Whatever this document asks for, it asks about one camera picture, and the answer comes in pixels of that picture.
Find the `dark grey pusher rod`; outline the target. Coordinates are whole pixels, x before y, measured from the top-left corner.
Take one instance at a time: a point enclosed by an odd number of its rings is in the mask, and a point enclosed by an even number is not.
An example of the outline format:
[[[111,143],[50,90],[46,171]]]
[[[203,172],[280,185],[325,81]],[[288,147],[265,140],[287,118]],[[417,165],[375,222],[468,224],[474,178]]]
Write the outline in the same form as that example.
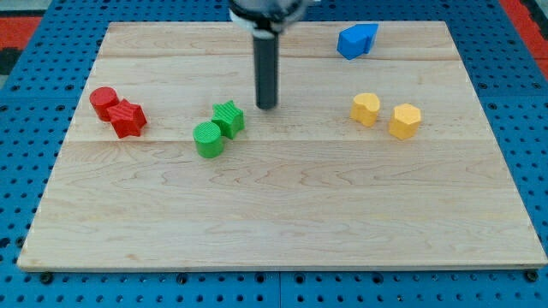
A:
[[[256,106],[270,110],[278,101],[278,36],[253,38]]]

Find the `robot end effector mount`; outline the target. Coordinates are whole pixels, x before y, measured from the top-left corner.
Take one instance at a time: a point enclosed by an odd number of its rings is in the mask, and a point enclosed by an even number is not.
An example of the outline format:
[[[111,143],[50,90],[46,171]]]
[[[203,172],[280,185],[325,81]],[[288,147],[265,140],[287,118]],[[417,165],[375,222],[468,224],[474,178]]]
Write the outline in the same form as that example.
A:
[[[306,11],[306,0],[229,0],[230,19],[259,39],[283,33]]]

